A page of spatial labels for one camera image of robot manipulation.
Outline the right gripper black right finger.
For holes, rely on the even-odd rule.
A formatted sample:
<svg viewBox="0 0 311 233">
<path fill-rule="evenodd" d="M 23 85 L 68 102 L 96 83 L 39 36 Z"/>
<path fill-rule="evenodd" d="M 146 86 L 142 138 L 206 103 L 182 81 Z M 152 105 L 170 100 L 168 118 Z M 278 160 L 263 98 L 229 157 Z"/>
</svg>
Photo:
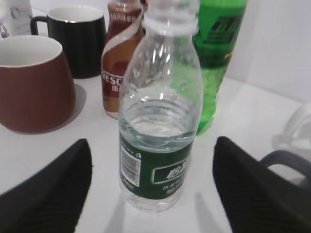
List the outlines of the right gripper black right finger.
<svg viewBox="0 0 311 233">
<path fill-rule="evenodd" d="M 311 231 L 311 191 L 274 173 L 272 165 L 311 179 L 311 162 L 295 153 L 275 150 L 258 161 L 228 137 L 217 139 L 212 173 L 232 232 Z"/>
</svg>

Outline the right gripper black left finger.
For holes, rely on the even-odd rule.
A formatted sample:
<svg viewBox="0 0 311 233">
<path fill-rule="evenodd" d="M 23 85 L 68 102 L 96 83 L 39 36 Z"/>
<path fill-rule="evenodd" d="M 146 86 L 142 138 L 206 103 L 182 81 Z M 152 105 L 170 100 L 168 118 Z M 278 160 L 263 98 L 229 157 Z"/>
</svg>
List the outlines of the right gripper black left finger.
<svg viewBox="0 0 311 233">
<path fill-rule="evenodd" d="M 92 179 L 92 156 L 79 139 L 32 177 L 0 196 L 2 233 L 73 233 Z"/>
</svg>

